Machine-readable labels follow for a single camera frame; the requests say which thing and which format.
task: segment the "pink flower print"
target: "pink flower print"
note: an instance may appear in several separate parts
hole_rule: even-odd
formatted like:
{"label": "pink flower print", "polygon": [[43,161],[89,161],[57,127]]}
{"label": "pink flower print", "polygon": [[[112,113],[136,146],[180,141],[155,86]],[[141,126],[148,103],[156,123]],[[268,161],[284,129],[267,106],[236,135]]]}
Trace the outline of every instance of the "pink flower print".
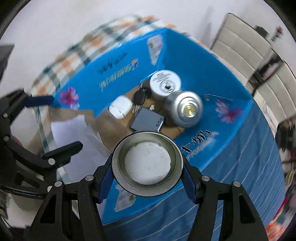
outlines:
{"label": "pink flower print", "polygon": [[218,108],[216,108],[216,112],[218,112],[218,116],[221,117],[222,122],[233,123],[237,116],[242,114],[242,110],[240,108],[229,110],[228,106],[222,101],[218,100],[216,102]]}
{"label": "pink flower print", "polygon": [[59,103],[67,106],[73,106],[79,99],[79,95],[76,94],[76,90],[73,87],[69,87],[67,91],[61,91],[59,94]]}

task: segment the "gray power adapter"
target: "gray power adapter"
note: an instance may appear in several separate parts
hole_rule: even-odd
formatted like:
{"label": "gray power adapter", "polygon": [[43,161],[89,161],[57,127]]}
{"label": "gray power adapter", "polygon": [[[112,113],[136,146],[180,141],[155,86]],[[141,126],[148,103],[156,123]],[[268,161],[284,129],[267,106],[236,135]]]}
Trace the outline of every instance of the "gray power adapter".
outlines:
{"label": "gray power adapter", "polygon": [[135,116],[131,128],[135,131],[160,131],[166,117],[142,107]]}

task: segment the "white can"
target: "white can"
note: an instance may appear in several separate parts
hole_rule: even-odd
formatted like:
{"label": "white can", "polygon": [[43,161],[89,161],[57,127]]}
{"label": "white can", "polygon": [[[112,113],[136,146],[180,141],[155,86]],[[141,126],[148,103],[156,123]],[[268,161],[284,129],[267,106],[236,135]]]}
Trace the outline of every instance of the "white can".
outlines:
{"label": "white can", "polygon": [[170,93],[180,90],[181,79],[173,71],[161,70],[152,75],[149,84],[152,96],[156,100],[165,100]]}

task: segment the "striped blue cloth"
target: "striped blue cloth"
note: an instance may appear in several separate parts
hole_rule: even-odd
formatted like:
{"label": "striped blue cloth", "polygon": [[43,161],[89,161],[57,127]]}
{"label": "striped blue cloth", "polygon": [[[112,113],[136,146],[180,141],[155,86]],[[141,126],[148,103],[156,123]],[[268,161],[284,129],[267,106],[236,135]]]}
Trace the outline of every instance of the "striped blue cloth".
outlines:
{"label": "striped blue cloth", "polygon": [[[284,174],[272,132],[254,103],[229,145],[203,171],[223,183],[240,181],[266,226],[285,197]],[[110,241],[185,241],[198,205],[187,198],[184,187],[153,207],[105,226]],[[217,206],[212,240],[218,240],[223,202]]]}

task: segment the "beige chair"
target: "beige chair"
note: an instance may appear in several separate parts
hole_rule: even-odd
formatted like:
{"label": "beige chair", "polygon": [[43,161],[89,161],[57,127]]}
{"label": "beige chair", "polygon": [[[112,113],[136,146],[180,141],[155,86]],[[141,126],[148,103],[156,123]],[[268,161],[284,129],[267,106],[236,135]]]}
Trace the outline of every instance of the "beige chair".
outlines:
{"label": "beige chair", "polygon": [[255,92],[273,134],[283,120],[296,114],[296,78],[286,62]]}
{"label": "beige chair", "polygon": [[271,45],[242,19],[228,13],[211,50],[245,86],[270,54]]}

